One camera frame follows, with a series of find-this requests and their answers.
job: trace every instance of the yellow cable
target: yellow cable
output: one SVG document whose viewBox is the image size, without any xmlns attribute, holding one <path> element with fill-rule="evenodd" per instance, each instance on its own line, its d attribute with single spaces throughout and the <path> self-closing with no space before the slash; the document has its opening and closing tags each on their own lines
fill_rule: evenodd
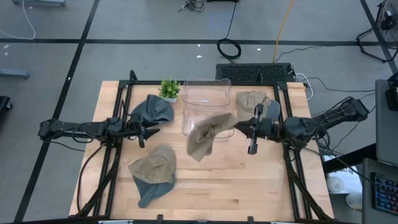
<svg viewBox="0 0 398 224">
<path fill-rule="evenodd" d="M 284 26 L 285 26 L 285 22 L 286 22 L 286 20 L 287 20 L 287 16 L 289 16 L 290 10 L 292 10 L 293 2 L 294 2 L 294 0 L 290 0 L 289 8 L 288 8 L 288 10 L 287 10 L 287 12 L 286 12 L 286 15 L 285 15 L 285 17 L 284 17 L 284 20 L 283 20 L 283 22 L 282 22 L 282 25 L 280 26 L 279 33 L 278 33 L 278 38 L 276 38 L 276 44 L 275 44 L 274 56 L 272 57 L 272 63 L 275 62 L 275 56 L 276 56 L 276 52 L 277 52 L 277 48 L 278 48 L 278 43 L 279 43 L 280 34 L 282 33 L 282 29 L 283 29 Z"/>
</svg>

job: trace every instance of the white cable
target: white cable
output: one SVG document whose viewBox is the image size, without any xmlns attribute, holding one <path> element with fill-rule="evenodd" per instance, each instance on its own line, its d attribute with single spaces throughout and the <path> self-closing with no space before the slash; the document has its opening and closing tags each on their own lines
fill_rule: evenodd
<svg viewBox="0 0 398 224">
<path fill-rule="evenodd" d="M 307 84 L 308 84 L 308 87 L 309 87 L 310 90 L 311 90 L 311 96 L 310 96 L 309 98 L 307 98 L 307 100 L 311 100 L 311 98 L 313 97 L 313 90 L 312 90 L 312 86 L 311 86 L 311 84 L 310 84 L 310 81 L 309 81 L 309 80 L 307 79 L 307 77 L 306 77 L 304 74 L 302 74 L 302 73 L 297 73 L 296 75 L 301 75 L 301 76 L 304 77 L 305 81 L 306 81 Z"/>
<path fill-rule="evenodd" d="M 4 32 L 2 29 L 0 29 L 0 32 L 2 32 L 3 34 L 5 34 L 5 35 L 7 35 L 7 36 L 9 36 L 9 37 L 14 38 L 14 39 L 19 39 L 19 40 L 33 40 L 33 39 L 35 39 L 35 37 L 36 37 L 36 30 L 33 28 L 32 24 L 30 23 L 29 18 L 27 17 L 27 14 L 26 14 L 26 11 L 25 11 L 25 0 L 22 0 L 22 10 L 24 11 L 26 21 L 29 23 L 30 28 L 32 28 L 32 30 L 33 30 L 33 37 L 32 37 L 32 38 L 28 38 L 28 37 L 16 37 L 16 36 L 13 36 L 13 35 L 11 35 L 11 34 L 8 34 L 8 33 Z"/>
</svg>

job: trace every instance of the gray floor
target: gray floor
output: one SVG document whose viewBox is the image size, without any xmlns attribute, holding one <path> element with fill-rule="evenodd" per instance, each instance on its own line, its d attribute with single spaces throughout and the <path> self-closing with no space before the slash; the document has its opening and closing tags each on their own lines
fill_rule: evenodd
<svg viewBox="0 0 398 224">
<path fill-rule="evenodd" d="M 91 39 L 219 39 L 226 35 L 233 9 L 230 2 L 208 4 L 202 14 L 177 12 L 184 0 L 101 0 L 88 38 Z M 27 8 L 37 37 L 43 39 L 78 39 L 90 13 L 93 0 L 68 0 L 67 7 L 33 4 Z M 377 0 L 368 0 L 374 15 Z M 229 38 L 275 40 L 288 0 L 250 0 L 237 6 Z M 14 35 L 30 36 L 20 6 L 0 2 L 0 28 Z M 355 40 L 370 28 L 359 1 L 296 1 L 282 33 L 282 40 Z M 366 40 L 375 41 L 374 34 Z M 39 123 L 52 116 L 75 53 L 76 44 L 0 44 L 0 67 L 26 69 L 31 78 L 0 78 L 0 95 L 12 98 L 14 108 L 0 132 L 0 223 L 13 221 L 21 201 L 41 142 Z M 296 47 L 281 45 L 278 52 Z M 270 62 L 273 45 L 242 45 L 239 63 Z M 366 47 L 382 56 L 380 47 Z M 284 55 L 279 62 L 290 62 L 296 72 L 320 77 L 330 88 L 374 88 L 378 78 L 392 72 L 387 64 L 360 53 L 358 47 L 319 47 Z M 117 45 L 86 44 L 76 68 L 61 113 L 61 120 L 83 122 L 93 117 L 103 80 L 119 80 L 134 69 L 141 80 L 186 77 L 214 78 L 217 63 L 228 63 L 215 45 Z M 347 96 L 365 93 L 327 91 L 312 80 L 315 96 L 309 101 L 312 114 L 328 109 Z M 371 109 L 374 97 L 365 98 Z M 330 131 L 332 146 L 353 127 L 341 124 Z M 347 153 L 375 140 L 374 113 L 358 125 L 338 147 Z M 84 149 L 67 139 L 72 147 Z M 81 152 L 51 146 L 25 221 L 62 218 L 68 215 L 82 158 Z M 349 209 L 341 196 L 332 197 L 335 215 L 347 222 L 361 222 L 361 215 Z"/>
</svg>

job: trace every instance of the wooden tabletop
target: wooden tabletop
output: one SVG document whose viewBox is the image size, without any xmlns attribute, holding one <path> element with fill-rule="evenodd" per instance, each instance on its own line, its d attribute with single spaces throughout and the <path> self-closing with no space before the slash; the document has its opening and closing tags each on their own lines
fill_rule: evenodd
<svg viewBox="0 0 398 224">
<path fill-rule="evenodd" d="M 310 117 L 302 83 L 288 83 L 288 87 L 293 115 Z M 157 95 L 158 88 L 157 85 L 134 85 L 130 111 L 144 101 L 148 94 Z M 118 82 L 102 83 L 93 121 L 103 121 L 112 116 L 117 89 Z M 232 86 L 231 103 L 235 113 L 236 93 L 250 90 L 265 91 L 274 99 L 272 87 Z M 286 118 L 282 92 L 280 98 Z M 184 103 L 179 97 L 172 106 L 175 113 L 174 121 L 163 124 L 160 132 L 146 141 L 144 149 L 138 146 L 138 141 L 123 141 L 111 218 L 154 220 L 158 214 L 163 214 L 165 220 L 245 221 L 248 216 L 253 216 L 255 221 L 294 221 L 281 144 L 258 139 L 257 154 L 251 156 L 247 154 L 250 139 L 246 139 L 244 134 L 235 130 L 229 141 L 215 142 L 213 153 L 197 162 L 187 155 L 187 137 L 182 134 Z M 171 145 L 177 155 L 177 182 L 168 194 L 151 201 L 147 208 L 139 208 L 139 192 L 128 165 L 148 156 L 160 144 Z M 82 163 L 98 146 L 99 142 L 87 145 Z M 308 147 L 318 151 L 314 142 L 310 142 Z M 103 156 L 104 149 L 92 158 L 83 173 L 81 206 L 88 201 L 98 186 Z M 320 157 L 304 150 L 301 157 L 308 191 L 325 213 L 332 217 L 333 211 Z M 106 189 L 100 214 L 104 213 L 107 196 Z M 301 217 L 304 218 L 302 196 L 298 189 L 297 199 Z M 76 212 L 75 192 L 70 214 Z"/>
</svg>

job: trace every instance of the clear plastic bin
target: clear plastic bin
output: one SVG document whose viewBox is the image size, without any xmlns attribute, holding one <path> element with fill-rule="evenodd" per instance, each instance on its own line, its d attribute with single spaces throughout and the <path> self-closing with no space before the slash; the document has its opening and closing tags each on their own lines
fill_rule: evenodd
<svg viewBox="0 0 398 224">
<path fill-rule="evenodd" d="M 197 123 L 215 113 L 231 113 L 231 81 L 194 78 L 185 80 L 182 100 L 185 104 L 182 119 L 182 133 L 188 136 Z M 226 139 L 234 129 L 217 134 L 216 139 Z"/>
</svg>

